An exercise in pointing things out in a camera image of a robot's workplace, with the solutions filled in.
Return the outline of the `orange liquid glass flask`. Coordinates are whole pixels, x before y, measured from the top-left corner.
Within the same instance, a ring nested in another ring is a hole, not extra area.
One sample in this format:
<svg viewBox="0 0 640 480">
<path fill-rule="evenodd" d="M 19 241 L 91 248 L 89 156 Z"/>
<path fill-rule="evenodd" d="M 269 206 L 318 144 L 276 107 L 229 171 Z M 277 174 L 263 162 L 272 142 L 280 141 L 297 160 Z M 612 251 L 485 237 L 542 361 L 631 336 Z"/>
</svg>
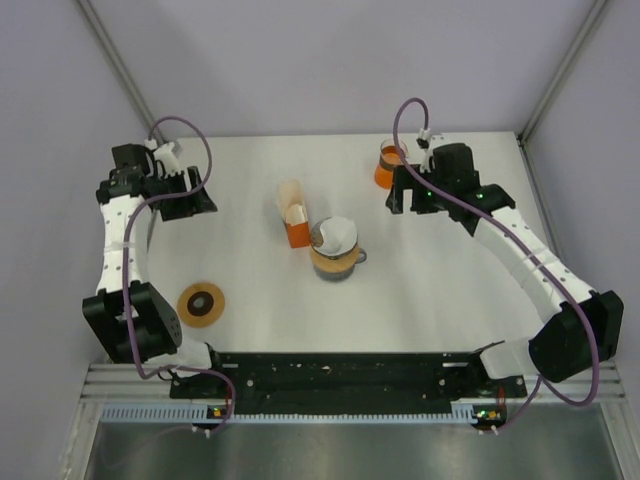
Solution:
<svg viewBox="0 0 640 480">
<path fill-rule="evenodd" d="M 399 152 L 402 151 L 406 157 L 409 156 L 406 144 L 403 141 L 399 141 L 398 145 L 399 147 L 396 147 L 392 139 L 387 139 L 380 145 L 378 165 L 374 172 L 374 180 L 379 187 L 385 190 L 391 189 L 394 170 L 402 164 Z"/>
</svg>

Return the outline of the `orange filter box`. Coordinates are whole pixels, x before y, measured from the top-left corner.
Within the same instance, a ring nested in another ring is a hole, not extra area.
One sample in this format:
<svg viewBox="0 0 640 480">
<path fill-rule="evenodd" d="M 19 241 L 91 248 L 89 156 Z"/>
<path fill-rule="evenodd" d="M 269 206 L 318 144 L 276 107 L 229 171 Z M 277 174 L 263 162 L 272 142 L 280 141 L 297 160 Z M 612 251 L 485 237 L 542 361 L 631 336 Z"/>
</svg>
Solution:
<svg viewBox="0 0 640 480">
<path fill-rule="evenodd" d="M 292 249 L 306 248 L 311 244 L 309 218 L 300 182 L 284 181 L 277 189 L 277 207 L 285 226 Z"/>
</svg>

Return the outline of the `grey glass server carafe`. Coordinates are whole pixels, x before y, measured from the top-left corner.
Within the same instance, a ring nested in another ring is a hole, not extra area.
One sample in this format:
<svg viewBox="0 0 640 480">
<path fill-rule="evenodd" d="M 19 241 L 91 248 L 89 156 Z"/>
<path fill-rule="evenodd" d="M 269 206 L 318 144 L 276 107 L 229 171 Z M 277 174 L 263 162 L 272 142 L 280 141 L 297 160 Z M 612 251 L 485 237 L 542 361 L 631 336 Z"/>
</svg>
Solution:
<svg viewBox="0 0 640 480">
<path fill-rule="evenodd" d="M 310 257 L 315 274 L 328 282 L 340 282 L 349 278 L 357 265 L 367 260 L 367 252 L 356 245 L 344 255 L 329 257 L 314 249 L 310 250 Z"/>
</svg>

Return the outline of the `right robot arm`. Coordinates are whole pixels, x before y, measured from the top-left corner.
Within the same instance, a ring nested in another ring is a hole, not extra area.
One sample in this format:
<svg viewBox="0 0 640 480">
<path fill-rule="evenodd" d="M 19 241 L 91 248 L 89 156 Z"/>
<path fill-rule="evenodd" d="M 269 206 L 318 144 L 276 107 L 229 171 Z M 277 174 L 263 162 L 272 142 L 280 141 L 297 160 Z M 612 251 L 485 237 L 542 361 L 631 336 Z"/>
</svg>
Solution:
<svg viewBox="0 0 640 480">
<path fill-rule="evenodd" d="M 490 251 L 522 288 L 542 322 L 531 339 L 484 347 L 467 370 L 469 388 L 487 396 L 504 378 L 538 374 L 559 383 L 615 356 L 624 312 L 612 290 L 579 279 L 540 240 L 499 185 L 484 185 L 464 143 L 435 148 L 428 165 L 397 166 L 386 200 L 394 214 L 411 194 L 416 214 L 445 212 Z"/>
</svg>

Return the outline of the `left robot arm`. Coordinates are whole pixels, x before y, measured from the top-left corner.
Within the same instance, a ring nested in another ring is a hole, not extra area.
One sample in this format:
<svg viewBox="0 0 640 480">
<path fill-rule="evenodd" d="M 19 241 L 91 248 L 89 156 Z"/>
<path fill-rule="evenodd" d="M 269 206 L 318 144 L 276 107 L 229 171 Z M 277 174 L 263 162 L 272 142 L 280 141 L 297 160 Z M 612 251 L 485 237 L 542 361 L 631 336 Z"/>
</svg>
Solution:
<svg viewBox="0 0 640 480">
<path fill-rule="evenodd" d="M 82 302 L 91 330 L 115 364 L 181 367 L 205 396 L 226 387 L 225 370 L 204 342 L 187 339 L 178 313 L 149 279 L 148 250 L 155 221 L 216 211 L 197 167 L 182 167 L 176 142 L 124 144 L 96 199 L 104 226 L 101 277 Z"/>
</svg>

